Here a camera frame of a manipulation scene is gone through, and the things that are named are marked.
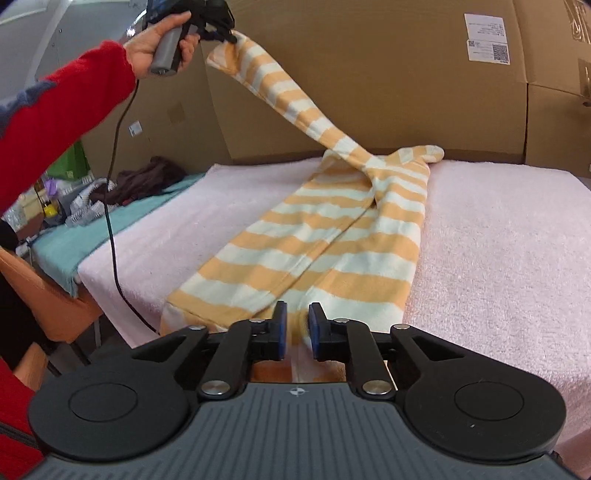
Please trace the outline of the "red sleeved left forearm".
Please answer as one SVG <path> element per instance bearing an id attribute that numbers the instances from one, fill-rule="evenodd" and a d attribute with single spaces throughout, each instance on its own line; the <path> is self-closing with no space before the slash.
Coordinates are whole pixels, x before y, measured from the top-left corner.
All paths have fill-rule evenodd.
<path id="1" fill-rule="evenodd" d="M 1 210 L 125 100 L 135 76 L 124 48 L 105 41 L 1 107 Z"/>

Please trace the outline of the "person left hand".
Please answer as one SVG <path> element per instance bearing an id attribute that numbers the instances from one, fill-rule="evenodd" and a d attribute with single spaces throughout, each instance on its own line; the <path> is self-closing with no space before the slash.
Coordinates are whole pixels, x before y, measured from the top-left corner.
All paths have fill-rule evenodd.
<path id="1" fill-rule="evenodd" d="M 177 27 L 183 26 L 190 20 L 190 17 L 190 11 L 168 15 L 158 23 L 147 27 L 123 45 L 126 59 L 131 65 L 137 80 L 142 80 L 149 75 L 149 67 L 153 56 L 164 35 Z M 198 34 L 189 34 L 179 42 L 181 51 L 179 71 L 183 71 L 191 62 L 199 40 L 200 36 Z"/>

